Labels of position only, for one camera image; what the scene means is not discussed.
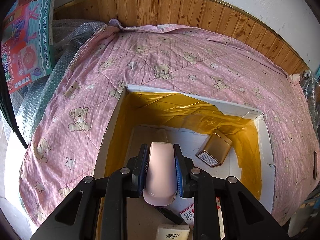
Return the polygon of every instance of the bed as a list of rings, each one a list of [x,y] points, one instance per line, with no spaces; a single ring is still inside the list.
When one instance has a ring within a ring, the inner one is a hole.
[[[319,143],[294,75],[307,66],[259,20],[218,0],[77,0],[55,15],[111,21],[75,55],[24,155],[19,190],[36,225],[93,174],[127,83],[262,110],[276,171],[272,215],[281,225],[318,184]]]

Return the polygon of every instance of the red and white box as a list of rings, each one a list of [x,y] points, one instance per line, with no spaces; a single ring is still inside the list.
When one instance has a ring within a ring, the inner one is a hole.
[[[223,219],[222,219],[220,198],[216,197],[216,201],[217,201],[217,209],[218,209],[218,216],[219,216],[220,236],[221,236],[221,239],[223,239],[224,238],[224,228],[223,228]],[[195,205],[192,204],[190,207],[181,211],[180,215],[182,216],[183,220],[189,225],[189,227],[193,230],[193,220],[195,217]]]

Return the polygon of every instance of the teddy bear print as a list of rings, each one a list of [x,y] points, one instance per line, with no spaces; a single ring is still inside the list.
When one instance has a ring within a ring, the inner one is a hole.
[[[228,66],[227,68],[228,68],[228,71],[229,71],[229,72],[237,75],[238,77],[241,77],[241,74],[240,74],[238,71],[236,71],[234,68],[231,68],[231,67],[229,67],[229,66]]]
[[[299,177],[296,177],[295,181],[294,181],[294,185],[296,188],[301,188],[300,184],[301,182],[303,181],[303,179],[299,178]]]
[[[159,40],[160,40],[160,42],[163,42],[166,44],[174,43],[174,39],[168,38],[168,37],[160,37]]]
[[[68,196],[68,194],[71,192],[71,190],[73,190],[73,188],[69,188],[67,186],[64,188],[59,188],[58,192],[62,196],[62,198],[64,199],[66,196]]]
[[[155,78],[172,79],[174,77],[172,73],[169,73],[169,64],[153,65],[152,68],[156,71]]]
[[[290,159],[288,157],[286,157],[284,159],[284,172],[285,173],[289,173],[289,170],[290,170],[289,164],[290,164]]]
[[[290,133],[288,133],[288,137],[289,137],[290,142],[293,142],[293,135],[292,135],[292,133],[291,133],[291,132],[290,132]]]
[[[77,66],[78,66],[78,65],[77,65],[77,61],[75,61],[75,62],[73,62],[73,63],[70,65],[69,70],[70,70],[71,72],[73,72],[73,71],[76,70]]]
[[[136,45],[131,48],[131,51],[136,52],[136,53],[144,53],[146,51],[146,49],[147,49],[147,47]]]
[[[171,24],[160,24],[157,25],[156,27],[160,30],[160,31],[165,31],[167,28],[170,28],[172,25]]]
[[[105,44],[99,44],[96,49],[91,50],[91,54],[93,54],[93,56],[102,55],[106,47],[107,46]]]
[[[245,63],[244,63],[242,60],[240,60],[240,59],[238,59],[237,62],[238,62],[241,66],[244,66],[244,65],[245,65]]]
[[[249,103],[247,103],[246,101],[243,101],[243,105],[244,105],[244,106],[252,107],[252,105],[250,105],[250,104],[249,104]]]
[[[262,81],[262,80],[259,80],[259,84],[262,86],[262,87],[267,87],[267,84],[264,82],[264,81]]]
[[[20,167],[20,170],[19,170],[19,179],[24,180],[24,176],[23,176],[23,172],[22,172],[22,166]]]
[[[119,99],[119,98],[120,98],[120,95],[121,95],[121,93],[122,93],[122,90],[124,89],[124,87],[125,87],[126,84],[127,84],[127,83],[124,82],[123,80],[119,80],[119,81],[118,81],[118,88],[117,88],[117,90],[115,90],[114,88],[110,89],[109,95],[110,95],[111,97],[114,97],[114,98],[116,98],[116,99]]]
[[[282,218],[280,220],[280,223],[287,220],[287,215],[288,215],[289,210],[290,210],[290,207],[284,208],[284,210],[282,211],[283,215],[282,215]]]
[[[89,108],[78,107],[72,109],[69,112],[69,115],[73,118],[73,123],[68,125],[68,128],[71,132],[73,131],[89,131],[91,128],[91,123],[86,122],[87,114],[89,113]]]
[[[189,29],[189,30],[187,30],[187,31],[182,32],[182,34],[188,35],[188,36],[193,36],[193,35],[195,35],[195,34],[198,34],[198,32],[197,32],[196,30]]]
[[[284,107],[284,102],[280,99],[280,103],[279,103],[280,106]]]
[[[270,139],[271,139],[271,146],[273,149],[276,149],[279,145],[278,145],[278,141],[275,137],[275,134],[273,132],[270,133]]]
[[[226,45],[230,44],[230,40],[228,38],[223,38],[223,43]]]
[[[260,94],[259,88],[253,88],[252,91],[255,93],[255,96],[258,100],[263,99],[263,95]]]
[[[273,119],[275,120],[275,122],[280,123],[281,122],[280,114],[277,111],[273,111],[273,112],[274,112]]]
[[[277,207],[279,203],[280,203],[280,190],[277,189],[275,191],[275,195],[273,198],[273,208]]]
[[[198,57],[192,53],[184,52],[183,58],[191,64],[196,64]]]
[[[101,73],[102,71],[106,70],[108,67],[111,67],[112,65],[114,65],[113,60],[115,58],[111,57],[108,58],[104,63],[100,63],[99,65],[101,66],[101,68],[98,70],[98,73]]]
[[[69,98],[70,100],[74,99],[76,95],[74,94],[77,90],[80,90],[81,86],[77,81],[74,81],[71,86],[68,88],[66,92],[63,92],[62,94],[66,97]]]
[[[46,220],[39,203],[36,204],[35,217],[41,224]]]
[[[214,51],[213,51],[213,49],[212,48],[210,48],[210,47],[205,47],[204,48],[204,51],[206,52],[206,53],[208,53],[208,54],[210,54],[210,55],[217,55],[217,53],[215,53]]]
[[[216,77],[216,76],[211,76],[211,78],[216,82],[213,87],[216,88],[217,90],[229,88],[224,82],[223,78],[221,77]]]
[[[44,157],[44,155],[50,150],[51,150],[50,144],[48,144],[43,137],[40,139],[38,146],[36,146],[35,143],[32,143],[33,154],[41,163],[48,162],[47,158]]]

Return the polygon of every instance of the white cardboard box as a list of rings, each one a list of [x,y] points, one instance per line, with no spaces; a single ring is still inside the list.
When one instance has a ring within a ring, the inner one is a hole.
[[[137,85],[127,85],[121,94],[119,101],[116,105],[116,108],[111,116],[109,121],[107,130],[104,134],[103,142],[101,143],[100,151],[97,157],[97,162],[94,171],[94,177],[96,179],[103,178],[106,166],[106,159],[107,159],[107,152],[109,143],[113,136],[113,131],[116,125],[116,120],[119,114],[120,105],[128,93],[143,91],[143,92],[153,92],[153,93],[168,93],[173,92],[170,90],[163,90],[158,88],[151,88],[145,86],[137,86]],[[267,126],[263,119],[262,111],[258,109],[254,109],[247,106],[242,106],[235,103],[230,103],[221,100],[214,100],[211,98],[205,98],[193,94],[184,94],[192,98],[199,99],[201,101],[210,103],[216,106],[223,114],[229,114],[233,116],[239,116],[245,119],[251,119],[254,121],[256,126],[258,136],[259,136],[259,150],[260,150],[260,160],[261,160],[261,180],[262,180],[262,189],[261,189],[261,197],[260,203],[271,213],[272,206],[273,206],[273,197],[274,197],[274,184],[275,184],[275,168],[273,162],[273,154],[272,148],[269,138],[269,133]],[[128,161],[129,158],[137,156],[139,153],[139,149],[142,143],[147,143],[149,146],[151,142],[154,141],[162,141],[163,134],[159,131],[161,129],[166,130],[167,141],[170,143],[178,143],[180,145],[182,154],[186,157],[189,157],[193,160],[194,165],[199,167],[208,173],[210,173],[214,177],[218,177],[221,179],[225,179],[226,177],[232,175],[240,179],[241,177],[241,168],[238,166],[238,161],[236,157],[236,153],[231,148],[227,158],[223,162],[223,164],[219,167],[210,168],[205,163],[203,163],[200,159],[198,159],[195,154],[198,152],[199,148],[205,143],[208,136],[195,133],[191,130],[187,129],[175,129],[171,127],[153,127],[153,126],[146,126],[140,125],[136,126],[132,133],[129,142],[129,146],[127,149],[127,156],[125,163]],[[153,222],[150,224],[148,217],[145,217],[141,214],[140,210],[135,210],[135,207],[142,207],[144,205],[148,205],[147,203],[142,203],[142,200],[130,200],[128,201],[128,237],[131,239],[136,239],[133,236],[137,236],[140,229],[138,230],[136,227],[136,223],[139,222],[144,224],[144,226],[148,227],[148,231],[153,232],[154,236],[156,233],[156,226],[157,223],[168,223],[168,220],[162,216],[162,214],[158,213],[155,209],[150,208],[142,208],[142,210],[148,210],[148,215],[153,215]],[[185,208],[189,207],[193,203],[192,199],[181,199],[177,197],[176,200],[169,206],[172,211],[176,214],[179,214],[180,211],[184,210]],[[135,226],[130,226],[131,221],[130,218],[134,218],[133,224]]]

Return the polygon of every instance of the metal screw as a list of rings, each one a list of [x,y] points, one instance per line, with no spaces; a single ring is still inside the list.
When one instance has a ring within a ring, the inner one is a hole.
[[[191,172],[192,172],[192,174],[199,174],[200,173],[200,169],[199,168],[192,168]]]
[[[84,183],[90,183],[91,181],[93,181],[93,178],[92,178],[91,176],[86,176],[86,177],[84,177],[84,179],[83,179],[83,182],[84,182]]]
[[[120,170],[120,172],[121,172],[122,174],[128,174],[128,173],[130,172],[130,169],[127,168],[127,167],[125,167],[125,168],[122,168],[122,169]]]
[[[228,181],[229,181],[230,183],[236,183],[238,180],[237,180],[236,177],[230,176],[230,177],[228,178]]]

